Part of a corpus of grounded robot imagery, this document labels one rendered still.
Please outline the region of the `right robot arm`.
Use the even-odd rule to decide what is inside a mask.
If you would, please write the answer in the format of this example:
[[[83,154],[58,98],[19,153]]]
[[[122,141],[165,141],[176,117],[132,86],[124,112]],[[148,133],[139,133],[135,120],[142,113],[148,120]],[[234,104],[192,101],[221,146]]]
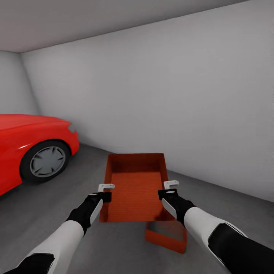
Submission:
[[[159,200],[226,274],[274,274],[274,250],[178,196],[176,188],[170,189],[177,185],[177,180],[165,181]]]

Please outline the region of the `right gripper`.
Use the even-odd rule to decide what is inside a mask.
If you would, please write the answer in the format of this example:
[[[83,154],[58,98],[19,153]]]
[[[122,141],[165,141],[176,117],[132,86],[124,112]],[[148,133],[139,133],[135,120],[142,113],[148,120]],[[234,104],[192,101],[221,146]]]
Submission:
[[[158,190],[158,195],[159,195],[159,200],[162,200],[162,198],[164,197],[164,194],[167,192],[167,191],[175,191],[176,194],[177,194],[177,189],[170,189],[170,190]]]

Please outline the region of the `storage box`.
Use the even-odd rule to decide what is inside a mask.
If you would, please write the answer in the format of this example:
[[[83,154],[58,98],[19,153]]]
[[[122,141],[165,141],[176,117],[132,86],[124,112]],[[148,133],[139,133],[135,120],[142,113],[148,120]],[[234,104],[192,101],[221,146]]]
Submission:
[[[103,203],[99,223],[175,222],[158,190],[168,181],[164,153],[108,154],[104,184],[114,184],[112,201]]]
[[[168,236],[164,236],[160,233],[156,233],[151,230],[148,230],[147,227],[148,225],[146,225],[146,228],[145,228],[146,241],[168,248],[180,254],[184,254],[187,243],[188,243],[187,230],[184,226],[182,226],[183,242]]]

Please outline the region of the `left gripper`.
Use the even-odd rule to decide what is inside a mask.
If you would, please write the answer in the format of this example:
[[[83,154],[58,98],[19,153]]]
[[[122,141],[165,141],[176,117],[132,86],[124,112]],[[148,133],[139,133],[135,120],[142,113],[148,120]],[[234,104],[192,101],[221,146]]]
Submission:
[[[112,201],[112,193],[111,192],[102,192],[102,193],[100,193],[102,196],[103,196],[103,198],[104,198],[104,201],[103,201],[103,203],[105,203],[105,202],[111,202]]]

